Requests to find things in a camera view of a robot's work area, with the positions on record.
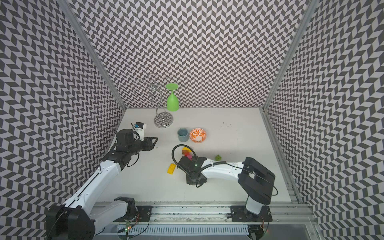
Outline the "yellow curved lego brick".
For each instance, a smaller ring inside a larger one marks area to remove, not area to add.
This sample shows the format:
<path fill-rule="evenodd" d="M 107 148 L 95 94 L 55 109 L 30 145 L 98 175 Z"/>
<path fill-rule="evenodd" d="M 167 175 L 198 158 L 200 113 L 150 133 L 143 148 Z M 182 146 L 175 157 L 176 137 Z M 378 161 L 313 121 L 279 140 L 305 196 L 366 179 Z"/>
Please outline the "yellow curved lego brick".
<path fill-rule="evenodd" d="M 182 151 L 192 152 L 191 149 L 184 147 Z"/>

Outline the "yellow long lego brick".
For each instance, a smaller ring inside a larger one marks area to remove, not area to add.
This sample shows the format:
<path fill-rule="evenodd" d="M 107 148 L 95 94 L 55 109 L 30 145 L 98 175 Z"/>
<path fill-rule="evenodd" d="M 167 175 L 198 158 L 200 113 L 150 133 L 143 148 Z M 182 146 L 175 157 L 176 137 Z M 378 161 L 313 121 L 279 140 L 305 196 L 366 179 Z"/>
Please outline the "yellow long lego brick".
<path fill-rule="evenodd" d="M 168 170 L 167 170 L 167 173 L 172 175 L 176 169 L 177 165 L 176 164 L 170 164 Z"/>

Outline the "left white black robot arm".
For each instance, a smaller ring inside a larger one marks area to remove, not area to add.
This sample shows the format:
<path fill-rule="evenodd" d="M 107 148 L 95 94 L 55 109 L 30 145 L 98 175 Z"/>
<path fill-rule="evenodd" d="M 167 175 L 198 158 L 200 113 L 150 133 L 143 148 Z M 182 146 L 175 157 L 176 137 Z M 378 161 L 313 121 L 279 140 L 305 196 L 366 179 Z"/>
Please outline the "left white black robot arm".
<path fill-rule="evenodd" d="M 93 207 L 110 182 L 129 165 L 132 156 L 153 150 L 157 141 L 157 137 L 146 137 L 144 129 L 119 131 L 116 142 L 90 179 L 62 205 L 53 206 L 46 212 L 46 238 L 91 240 L 115 220 L 136 221 L 139 212 L 133 198 L 116 198 L 98 211 L 93 211 Z"/>

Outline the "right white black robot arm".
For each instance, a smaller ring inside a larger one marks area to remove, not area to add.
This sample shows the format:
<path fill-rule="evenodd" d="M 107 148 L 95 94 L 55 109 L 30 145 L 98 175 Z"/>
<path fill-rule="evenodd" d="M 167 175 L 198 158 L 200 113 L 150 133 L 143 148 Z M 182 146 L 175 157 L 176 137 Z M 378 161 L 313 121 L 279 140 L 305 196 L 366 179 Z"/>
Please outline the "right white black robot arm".
<path fill-rule="evenodd" d="M 186 173 L 187 184 L 197 188 L 208 179 L 237 182 L 248 195 L 245 205 L 247 214 L 259 216 L 262 208 L 271 203 L 276 176 L 253 158 L 228 163 L 201 157 L 182 157 L 175 164 Z"/>

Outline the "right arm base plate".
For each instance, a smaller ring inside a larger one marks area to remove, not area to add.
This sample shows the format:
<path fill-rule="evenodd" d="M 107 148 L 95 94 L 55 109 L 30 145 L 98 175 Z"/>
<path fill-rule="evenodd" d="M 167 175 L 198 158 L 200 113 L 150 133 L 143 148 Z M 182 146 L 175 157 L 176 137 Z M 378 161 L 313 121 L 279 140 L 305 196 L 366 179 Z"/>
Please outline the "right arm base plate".
<path fill-rule="evenodd" d="M 246 210 L 245 206 L 231 206 L 230 215 L 228 219 L 231 219 L 232 222 L 260 222 L 260 223 L 269 223 L 273 221 L 272 214 L 270 213 L 270 208 L 266 205 L 262 206 L 261 212 L 259 214 L 254 214 Z"/>

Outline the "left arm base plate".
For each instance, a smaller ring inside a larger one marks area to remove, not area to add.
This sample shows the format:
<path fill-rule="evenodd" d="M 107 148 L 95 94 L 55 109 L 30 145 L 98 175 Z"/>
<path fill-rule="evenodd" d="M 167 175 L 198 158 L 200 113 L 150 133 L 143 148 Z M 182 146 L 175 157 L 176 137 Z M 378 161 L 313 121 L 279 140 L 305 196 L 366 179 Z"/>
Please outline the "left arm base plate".
<path fill-rule="evenodd" d="M 114 221 L 117 222 L 133 222 L 133 223 L 144 223 L 149 222 L 152 216 L 152 206 L 136 206 L 134 211 L 130 211 L 123 217 L 118 218 Z"/>

